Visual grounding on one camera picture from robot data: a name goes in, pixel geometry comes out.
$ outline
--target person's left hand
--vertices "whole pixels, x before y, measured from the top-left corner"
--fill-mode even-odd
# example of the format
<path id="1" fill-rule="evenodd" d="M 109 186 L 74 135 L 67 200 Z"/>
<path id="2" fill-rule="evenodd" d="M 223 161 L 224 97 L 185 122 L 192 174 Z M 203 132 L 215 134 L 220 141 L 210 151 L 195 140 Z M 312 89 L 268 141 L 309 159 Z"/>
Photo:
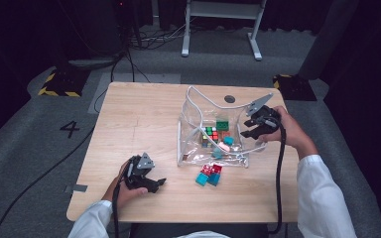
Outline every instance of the person's left hand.
<path id="1" fill-rule="evenodd" d="M 110 184 L 109 188 L 106 190 L 106 193 L 104 193 L 103 197 L 101 197 L 102 200 L 112 201 L 113 190 L 116 187 L 116 183 L 119 181 L 119 178 L 122 175 L 123 170 L 125 170 L 126 165 L 127 165 L 127 162 L 125 162 L 122 165 L 119 171 L 119 175 Z M 145 194 L 147 192 L 148 190 L 145 187 L 139 187 L 136 189 L 128 189 L 128 187 L 125 184 L 125 181 L 124 180 L 121 181 L 119 197 L 117 198 L 117 209 L 120 209 L 121 207 L 123 207 L 129 200 L 135 197 L 138 197 L 142 194 Z"/>

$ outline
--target black curtain base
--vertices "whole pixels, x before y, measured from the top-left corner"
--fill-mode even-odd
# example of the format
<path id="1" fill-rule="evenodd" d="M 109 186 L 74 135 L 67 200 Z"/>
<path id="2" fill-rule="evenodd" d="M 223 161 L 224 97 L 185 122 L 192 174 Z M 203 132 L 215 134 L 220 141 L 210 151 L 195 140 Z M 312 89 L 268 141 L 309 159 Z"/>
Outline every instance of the black curtain base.
<path id="1" fill-rule="evenodd" d="M 300 79 L 297 75 L 278 74 L 272 81 L 284 100 L 318 101 L 309 81 Z"/>
<path id="2" fill-rule="evenodd" d="M 90 70 L 71 69 L 63 71 L 55 69 L 46 79 L 39 95 L 82 96 L 82 90 L 89 74 Z"/>

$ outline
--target person's right hand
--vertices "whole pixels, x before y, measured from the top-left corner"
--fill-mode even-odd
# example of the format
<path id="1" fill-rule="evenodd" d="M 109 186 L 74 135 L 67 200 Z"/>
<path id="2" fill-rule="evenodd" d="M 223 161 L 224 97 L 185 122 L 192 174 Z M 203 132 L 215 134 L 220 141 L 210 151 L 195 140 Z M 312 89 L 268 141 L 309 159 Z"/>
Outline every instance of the person's right hand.
<path id="1" fill-rule="evenodd" d="M 312 141 L 311 137 L 305 133 L 296 119 L 294 119 L 283 106 L 274 107 L 274 110 L 281 115 L 281 123 L 283 124 L 284 129 L 286 129 L 286 144 L 297 150 L 299 159 L 301 160 L 309 155 L 317 155 L 318 150 L 315 143 Z M 258 140 L 262 142 L 280 141 L 281 131 L 278 130 L 272 134 L 261 135 Z"/>

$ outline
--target hand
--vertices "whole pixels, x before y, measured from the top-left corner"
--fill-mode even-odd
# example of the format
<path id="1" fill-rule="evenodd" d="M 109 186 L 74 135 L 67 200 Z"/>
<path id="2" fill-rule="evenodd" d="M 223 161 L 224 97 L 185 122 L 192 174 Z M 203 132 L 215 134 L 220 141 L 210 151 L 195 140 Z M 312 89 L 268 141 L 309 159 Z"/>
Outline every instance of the hand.
<path id="1" fill-rule="evenodd" d="M 106 193 L 104 193 L 102 200 L 108 200 L 112 201 L 113 197 L 113 190 L 116 187 L 117 182 L 119 181 L 119 178 L 122 175 L 123 170 L 125 170 L 125 167 L 127 165 L 127 162 L 125 162 L 122 167 L 120 168 L 119 175 L 113 179 L 112 183 L 110 184 L 109 188 L 107 189 Z M 142 194 L 147 193 L 148 190 L 145 187 L 140 187 L 136 189 L 128 189 L 128 187 L 125 184 L 125 181 L 120 182 L 120 191 L 119 191 L 119 197 L 117 198 L 117 209 L 120 209 L 123 207 L 129 200 L 138 197 Z"/>
<path id="2" fill-rule="evenodd" d="M 274 110 L 281 115 L 281 123 L 286 129 L 286 144 L 297 150 L 299 159 L 301 160 L 309 155 L 317 155 L 318 149 L 315 146 L 315 143 L 312 141 L 311 137 L 305 133 L 296 119 L 294 119 L 283 106 L 274 107 Z M 281 132 L 278 130 L 272 134 L 261 135 L 258 140 L 262 142 L 280 141 Z"/>

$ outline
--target clear plastic bag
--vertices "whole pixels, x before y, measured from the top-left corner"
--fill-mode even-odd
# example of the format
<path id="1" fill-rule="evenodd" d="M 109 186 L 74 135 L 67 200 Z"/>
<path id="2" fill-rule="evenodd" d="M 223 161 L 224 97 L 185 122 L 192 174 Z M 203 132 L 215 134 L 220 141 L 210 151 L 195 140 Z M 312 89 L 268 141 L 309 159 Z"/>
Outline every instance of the clear plastic bag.
<path id="1" fill-rule="evenodd" d="M 245 127 L 240 118 L 251 103 L 221 107 L 190 86 L 179 119 L 178 166 L 218 164 L 248 168 L 249 153 L 266 147 L 266 143 L 260 143 L 245 148 L 240 135 L 240 128 Z M 217 140 L 209 135 L 213 131 L 217 132 Z"/>

